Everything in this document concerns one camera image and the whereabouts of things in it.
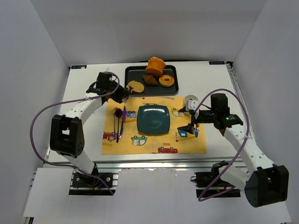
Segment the brown bread slice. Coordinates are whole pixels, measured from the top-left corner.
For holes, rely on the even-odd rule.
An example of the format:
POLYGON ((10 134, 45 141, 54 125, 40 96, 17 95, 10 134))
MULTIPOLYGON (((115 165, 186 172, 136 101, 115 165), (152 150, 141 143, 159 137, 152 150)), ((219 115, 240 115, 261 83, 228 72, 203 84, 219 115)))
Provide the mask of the brown bread slice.
POLYGON ((136 93, 136 94, 139 94, 139 93, 144 93, 144 90, 145 90, 145 87, 142 83, 140 82, 137 82, 135 80, 133 81, 130 81, 127 86, 126 86, 128 89, 130 89, 130 92, 132 94, 136 93))

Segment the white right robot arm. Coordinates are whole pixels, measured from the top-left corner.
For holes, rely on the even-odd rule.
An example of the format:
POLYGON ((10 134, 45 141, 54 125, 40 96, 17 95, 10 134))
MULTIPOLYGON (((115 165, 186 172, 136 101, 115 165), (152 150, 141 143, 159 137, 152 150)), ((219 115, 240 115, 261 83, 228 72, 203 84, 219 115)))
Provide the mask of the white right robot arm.
POLYGON ((188 125, 178 128, 179 133, 195 134, 200 124, 213 124, 236 150, 230 162, 214 164, 208 178, 196 179, 197 186, 206 185, 198 201, 221 196, 234 189, 243 191, 254 208, 286 201, 288 169, 284 165, 276 165, 257 146, 249 135, 249 119, 243 122, 238 115, 230 112, 224 91, 208 94, 211 105, 207 110, 201 110, 202 103, 191 97, 187 97, 185 105, 179 110, 191 116, 188 125))

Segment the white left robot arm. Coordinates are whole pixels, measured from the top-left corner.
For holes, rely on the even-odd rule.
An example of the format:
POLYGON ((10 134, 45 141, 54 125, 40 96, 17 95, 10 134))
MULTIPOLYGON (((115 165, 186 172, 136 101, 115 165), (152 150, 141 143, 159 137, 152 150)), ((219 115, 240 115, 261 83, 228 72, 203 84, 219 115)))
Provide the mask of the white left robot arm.
POLYGON ((84 175, 97 176, 96 164, 84 152, 83 125, 91 115, 109 99, 126 103, 131 87, 119 85, 112 72, 100 72, 95 82, 86 90, 85 98, 63 115, 55 115, 51 121, 50 149, 66 158, 84 175))

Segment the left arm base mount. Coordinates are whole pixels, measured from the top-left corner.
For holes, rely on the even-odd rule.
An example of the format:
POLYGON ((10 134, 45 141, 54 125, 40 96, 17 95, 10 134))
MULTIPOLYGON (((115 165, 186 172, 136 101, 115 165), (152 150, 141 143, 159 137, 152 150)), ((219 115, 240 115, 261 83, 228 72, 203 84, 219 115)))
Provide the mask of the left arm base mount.
MULTIPOLYGON (((118 182, 117 173, 98 173, 99 178, 111 189, 114 193, 118 182)), ((109 189, 102 181, 88 177, 81 173, 73 173, 69 195, 71 196, 112 196, 109 189)))

